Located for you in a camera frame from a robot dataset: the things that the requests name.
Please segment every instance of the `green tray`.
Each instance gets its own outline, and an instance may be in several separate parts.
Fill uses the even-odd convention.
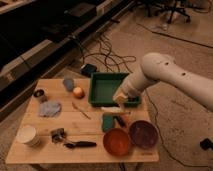
[[[117,106],[112,97],[128,73],[93,73],[90,81],[89,103],[94,107]],[[136,107],[141,98],[129,99],[124,105]]]

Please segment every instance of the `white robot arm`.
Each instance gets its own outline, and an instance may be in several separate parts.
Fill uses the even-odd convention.
[[[174,63],[174,58],[160,53],[145,55],[140,67],[124,79],[113,100],[121,105],[128,97],[139,96],[147,87],[159,81],[173,85],[213,111],[213,80],[180,68]]]

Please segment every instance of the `floor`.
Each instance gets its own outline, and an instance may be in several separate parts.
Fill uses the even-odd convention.
[[[211,20],[213,12],[198,15],[190,10],[189,13],[192,16],[192,20],[195,19],[199,24],[197,27],[190,27],[190,23],[184,23],[188,24],[188,29],[193,29],[191,30],[193,39],[191,36],[184,38],[188,38],[187,40],[190,41],[196,40],[197,43],[200,42],[202,44],[207,37],[207,44],[213,46],[213,43],[211,43],[213,42],[213,34],[210,34],[213,30],[213,22]],[[134,12],[127,12],[119,19],[119,24],[113,24],[104,33],[109,38],[114,52],[119,55],[133,55],[137,58],[137,61],[148,52],[156,51],[169,54],[174,56],[176,64],[184,69],[213,79],[212,48],[155,34],[151,32],[152,30],[148,26],[155,27],[162,23],[162,16],[159,16],[159,20],[157,17],[151,18],[147,26],[143,22],[144,14],[143,8],[137,8]],[[177,35],[175,36],[184,31],[183,29],[180,31],[178,28],[173,28],[177,29]],[[99,45],[95,41],[87,46],[90,53],[97,52],[98,48]],[[107,71],[106,67],[96,61],[95,58],[87,58],[86,62],[97,65],[102,72]],[[79,63],[81,61],[70,64],[55,77],[79,77],[80,75],[77,73],[79,71]],[[129,63],[128,66],[131,70],[134,70],[138,63]],[[120,67],[121,71],[127,71],[124,66]],[[166,83],[161,82],[148,88],[143,95],[148,103],[151,120],[155,126],[160,128],[162,135],[162,139],[158,143],[160,161],[157,163],[144,163],[143,165],[127,164],[127,170],[209,171],[209,166],[213,167],[213,151],[203,151],[199,143],[206,137],[213,140],[213,113]],[[26,106],[27,102],[0,124],[0,142],[2,142],[0,144],[0,170],[2,171],[33,170],[28,165],[6,165],[4,163],[4,158],[14,139]],[[116,164],[44,165],[44,167],[48,170],[57,171],[119,170]]]

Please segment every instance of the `white cup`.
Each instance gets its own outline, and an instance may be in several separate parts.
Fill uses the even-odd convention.
[[[36,129],[31,125],[22,127],[17,133],[16,140],[30,147],[35,147],[40,142]]]

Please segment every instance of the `egg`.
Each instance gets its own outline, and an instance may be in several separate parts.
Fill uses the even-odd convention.
[[[81,99],[81,98],[84,97],[85,93],[84,93],[84,90],[81,87],[75,87],[73,89],[73,95],[74,95],[74,97]]]

